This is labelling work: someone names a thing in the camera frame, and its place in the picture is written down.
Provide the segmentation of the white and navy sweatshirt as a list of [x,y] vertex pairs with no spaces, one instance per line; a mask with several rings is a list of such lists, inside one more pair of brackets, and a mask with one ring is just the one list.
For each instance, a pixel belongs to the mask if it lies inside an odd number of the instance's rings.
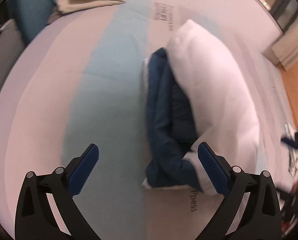
[[227,46],[193,20],[143,63],[146,130],[152,159],[143,186],[227,193],[215,153],[256,171],[260,124]]

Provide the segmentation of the striped pastel bed sheet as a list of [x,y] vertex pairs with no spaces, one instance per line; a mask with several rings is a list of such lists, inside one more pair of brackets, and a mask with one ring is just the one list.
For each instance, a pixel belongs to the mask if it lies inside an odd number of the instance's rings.
[[74,201],[102,239],[194,239],[222,200],[192,189],[145,189],[143,60],[194,20],[233,53],[261,127],[256,171],[290,188],[280,144],[292,122],[279,70],[235,29],[175,0],[127,0],[75,12],[29,44],[0,93],[0,223],[13,235],[24,176],[51,173],[99,147]]

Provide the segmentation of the beige curtain by window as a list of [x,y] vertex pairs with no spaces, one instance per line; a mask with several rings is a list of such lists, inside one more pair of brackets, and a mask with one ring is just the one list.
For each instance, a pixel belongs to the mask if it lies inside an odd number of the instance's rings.
[[263,55],[272,64],[280,64],[285,70],[289,70],[298,62],[298,29],[289,30],[270,45]]

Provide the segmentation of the teal ribbed suitcase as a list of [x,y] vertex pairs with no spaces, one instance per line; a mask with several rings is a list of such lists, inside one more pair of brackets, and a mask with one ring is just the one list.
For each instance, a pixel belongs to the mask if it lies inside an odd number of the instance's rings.
[[15,20],[25,44],[46,27],[55,6],[53,0],[6,0],[9,17]]

